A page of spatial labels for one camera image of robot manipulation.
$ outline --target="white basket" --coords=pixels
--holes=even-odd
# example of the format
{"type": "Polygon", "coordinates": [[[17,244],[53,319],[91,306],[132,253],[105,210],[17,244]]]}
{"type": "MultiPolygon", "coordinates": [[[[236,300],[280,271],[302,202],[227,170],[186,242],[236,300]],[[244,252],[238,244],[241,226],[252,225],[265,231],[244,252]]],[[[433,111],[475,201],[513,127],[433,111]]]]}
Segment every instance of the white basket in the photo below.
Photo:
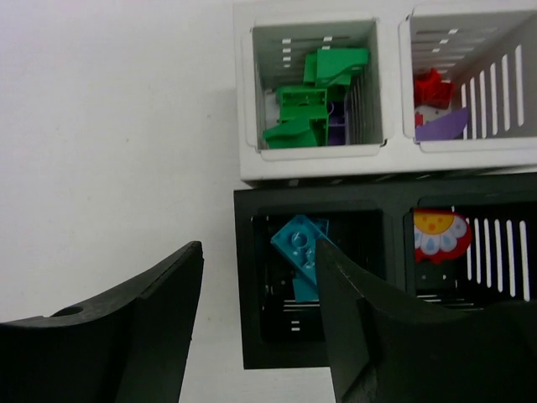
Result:
{"type": "Polygon", "coordinates": [[[414,6],[414,0],[377,0],[235,7],[243,180],[537,164],[537,116],[531,109],[537,97],[537,91],[531,91],[537,77],[537,55],[531,52],[532,34],[537,34],[535,1],[414,6]],[[455,39],[480,42],[456,46],[455,39]],[[278,118],[270,90],[300,83],[305,55],[322,46],[370,50],[365,78],[371,85],[363,94],[370,101],[363,114],[366,135],[360,144],[268,149],[262,133],[278,118]],[[435,57],[416,58],[427,52],[435,57]],[[464,140],[414,141],[413,55],[416,69],[435,66],[455,83],[453,107],[468,106],[471,111],[464,140]],[[491,102],[494,89],[496,106],[491,102]],[[510,117],[509,124],[504,116],[510,117]]]}

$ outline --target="purple semicircle block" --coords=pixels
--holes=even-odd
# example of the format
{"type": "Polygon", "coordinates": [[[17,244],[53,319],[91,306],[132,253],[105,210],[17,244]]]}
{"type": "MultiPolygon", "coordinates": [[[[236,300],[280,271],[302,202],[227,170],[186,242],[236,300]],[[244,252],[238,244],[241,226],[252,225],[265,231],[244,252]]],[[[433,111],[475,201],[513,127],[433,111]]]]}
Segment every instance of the purple semicircle block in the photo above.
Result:
{"type": "Polygon", "coordinates": [[[468,125],[468,108],[464,107],[416,128],[416,141],[453,140],[468,125]]]}

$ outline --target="storage bin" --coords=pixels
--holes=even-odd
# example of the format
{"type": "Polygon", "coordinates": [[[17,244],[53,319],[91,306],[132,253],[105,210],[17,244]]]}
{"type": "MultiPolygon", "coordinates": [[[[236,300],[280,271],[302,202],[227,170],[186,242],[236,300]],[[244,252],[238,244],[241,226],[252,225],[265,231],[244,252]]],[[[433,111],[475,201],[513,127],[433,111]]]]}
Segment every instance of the storage bin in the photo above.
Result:
{"type": "Polygon", "coordinates": [[[328,364],[319,302],[295,302],[295,268],[270,243],[296,214],[327,219],[328,238],[389,284],[430,303],[476,310],[537,296],[535,189],[537,174],[236,191],[244,367],[328,364]],[[458,259],[418,263],[415,209],[464,216],[470,248],[458,259]]]}
{"type": "Polygon", "coordinates": [[[241,178],[255,182],[537,165],[531,51],[537,2],[420,3],[237,5],[241,178]],[[367,100],[358,108],[362,136],[344,146],[267,149],[263,130],[279,116],[270,90],[300,83],[305,55],[328,44],[365,46],[371,52],[363,75],[369,86],[360,87],[367,100]],[[431,67],[455,89],[450,108],[425,120],[466,107],[469,124],[459,139],[415,139],[413,73],[431,67]]]}
{"type": "Polygon", "coordinates": [[[400,27],[405,135],[415,135],[412,75],[436,68],[455,87],[450,111],[467,107],[468,125],[458,139],[421,142],[422,151],[537,148],[536,34],[534,2],[417,7],[400,27]]]}

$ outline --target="white surface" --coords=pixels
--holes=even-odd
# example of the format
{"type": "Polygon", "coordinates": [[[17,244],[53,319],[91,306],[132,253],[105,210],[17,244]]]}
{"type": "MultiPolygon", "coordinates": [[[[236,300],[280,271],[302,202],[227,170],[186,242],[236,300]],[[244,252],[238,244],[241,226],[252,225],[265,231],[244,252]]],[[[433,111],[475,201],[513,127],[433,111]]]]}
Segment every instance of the white surface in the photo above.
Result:
{"type": "Polygon", "coordinates": [[[333,401],[328,369],[242,370],[231,4],[3,1],[0,38],[0,321],[49,315],[200,239],[180,401],[333,401]]]}
{"type": "MultiPolygon", "coordinates": [[[[497,36],[489,35],[489,39],[502,38],[502,42],[494,44],[487,51],[485,42],[475,51],[478,57],[462,57],[466,62],[456,63],[458,78],[465,74],[480,73],[487,64],[497,60],[497,53],[509,54],[513,58],[517,44],[532,49],[534,29],[537,24],[521,25],[521,29],[508,30],[520,24],[527,15],[534,13],[535,0],[482,0],[455,2],[424,2],[421,0],[362,0],[361,2],[308,2],[308,6],[294,5],[292,2],[278,6],[269,2],[256,3],[253,7],[240,8],[235,18],[235,48],[237,61],[237,105],[239,123],[239,148],[241,156],[241,177],[247,181],[299,178],[308,176],[338,176],[370,173],[394,173],[412,170],[454,170],[487,167],[505,167],[511,165],[537,164],[537,120],[534,115],[526,113],[524,125],[515,128],[511,125],[508,133],[499,133],[497,138],[480,139],[480,141],[448,141],[414,143],[414,103],[412,100],[412,61],[411,34],[406,18],[412,14],[414,7],[423,3],[445,3],[446,5],[426,5],[418,9],[421,19],[420,26],[432,29],[436,25],[444,29],[452,24],[460,24],[461,29],[481,29],[483,27],[498,28],[497,36]],[[519,11],[515,15],[505,15],[519,11]],[[255,70],[253,57],[253,27],[269,27],[289,24],[341,23],[357,21],[363,18],[375,18],[378,27],[378,64],[380,71],[380,104],[382,105],[383,137],[388,142],[383,147],[377,145],[318,147],[308,149],[262,149],[256,148],[258,120],[256,117],[255,70]],[[500,137],[520,137],[521,139],[501,139],[500,137]]],[[[462,39],[471,35],[461,31],[462,39]]],[[[281,63],[275,56],[275,63],[281,63]]],[[[535,57],[531,51],[523,56],[523,82],[532,86],[535,78],[535,57]]],[[[511,92],[517,86],[513,80],[511,92]]],[[[515,106],[515,98],[511,97],[511,110],[520,110],[515,106]]],[[[524,104],[531,108],[534,92],[524,91],[524,104]]],[[[477,128],[484,127],[482,122],[487,119],[478,116],[477,128]]]]}

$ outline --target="black plastic bin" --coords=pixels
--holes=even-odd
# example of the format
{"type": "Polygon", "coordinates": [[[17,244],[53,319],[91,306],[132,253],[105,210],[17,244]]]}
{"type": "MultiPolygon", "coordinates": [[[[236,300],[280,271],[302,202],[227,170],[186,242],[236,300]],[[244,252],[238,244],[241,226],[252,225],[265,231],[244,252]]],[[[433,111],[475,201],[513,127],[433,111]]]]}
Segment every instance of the black plastic bin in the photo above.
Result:
{"type": "Polygon", "coordinates": [[[270,244],[294,215],[330,219],[334,244],[389,284],[471,311],[533,299],[534,206],[533,174],[236,191],[244,367],[328,365],[319,303],[295,303],[293,266],[270,244]],[[467,217],[474,231],[469,252],[441,264],[416,263],[415,208],[467,217]]]}

